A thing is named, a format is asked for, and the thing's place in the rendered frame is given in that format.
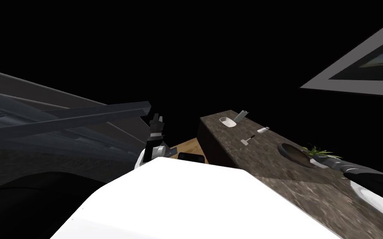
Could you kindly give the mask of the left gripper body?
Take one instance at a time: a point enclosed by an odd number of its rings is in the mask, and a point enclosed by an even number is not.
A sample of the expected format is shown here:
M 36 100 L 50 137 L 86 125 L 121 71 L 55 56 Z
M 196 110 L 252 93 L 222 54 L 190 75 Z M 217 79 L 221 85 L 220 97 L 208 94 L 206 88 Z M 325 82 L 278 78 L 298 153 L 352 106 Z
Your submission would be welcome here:
M 161 122 L 159 120 L 150 120 L 150 133 L 156 134 L 156 133 L 162 133 L 164 127 L 164 122 Z

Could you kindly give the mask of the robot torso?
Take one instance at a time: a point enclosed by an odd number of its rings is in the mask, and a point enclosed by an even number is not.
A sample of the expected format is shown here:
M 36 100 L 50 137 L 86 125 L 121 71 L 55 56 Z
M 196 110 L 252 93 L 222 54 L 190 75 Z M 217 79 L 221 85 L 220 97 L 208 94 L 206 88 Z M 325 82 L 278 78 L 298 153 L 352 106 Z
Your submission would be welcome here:
M 342 239 L 241 169 L 156 158 L 92 193 L 51 239 Z

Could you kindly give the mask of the dark round sink basin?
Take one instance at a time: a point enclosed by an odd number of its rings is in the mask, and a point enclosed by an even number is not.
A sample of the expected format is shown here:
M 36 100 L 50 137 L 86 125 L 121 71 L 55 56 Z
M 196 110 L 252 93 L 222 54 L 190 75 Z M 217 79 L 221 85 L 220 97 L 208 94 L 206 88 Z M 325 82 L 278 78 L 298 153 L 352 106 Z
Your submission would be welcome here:
M 277 149 L 280 155 L 298 165 L 306 168 L 316 168 L 316 166 L 310 162 L 310 157 L 307 154 L 291 144 L 280 143 L 277 145 Z

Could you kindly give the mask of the green plant in white pot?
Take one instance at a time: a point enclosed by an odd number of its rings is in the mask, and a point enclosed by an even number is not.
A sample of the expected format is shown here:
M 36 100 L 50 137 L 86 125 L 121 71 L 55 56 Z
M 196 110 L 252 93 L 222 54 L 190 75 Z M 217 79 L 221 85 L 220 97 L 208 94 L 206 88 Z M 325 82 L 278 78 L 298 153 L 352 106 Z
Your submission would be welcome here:
M 328 166 L 320 164 L 317 161 L 315 161 L 315 159 L 314 159 L 315 155 L 327 156 L 327 157 L 334 158 L 337 160 L 341 159 L 341 157 L 339 157 L 339 156 L 332 155 L 332 152 L 329 152 L 326 150 L 322 151 L 322 150 L 318 149 L 316 146 L 313 146 L 311 150 L 306 148 L 306 147 L 302 147 L 302 149 L 303 149 L 302 152 L 304 152 L 305 154 L 307 154 L 310 157 L 310 163 L 312 163 L 312 164 L 314 164 L 320 168 L 328 168 Z

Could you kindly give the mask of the grey framed picture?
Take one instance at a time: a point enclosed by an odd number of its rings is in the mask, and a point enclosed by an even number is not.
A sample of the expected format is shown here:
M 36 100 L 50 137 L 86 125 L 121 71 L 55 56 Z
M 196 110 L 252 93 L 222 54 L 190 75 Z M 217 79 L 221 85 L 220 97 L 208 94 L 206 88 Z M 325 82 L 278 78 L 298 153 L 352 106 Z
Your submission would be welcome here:
M 383 95 L 383 28 L 302 88 Z

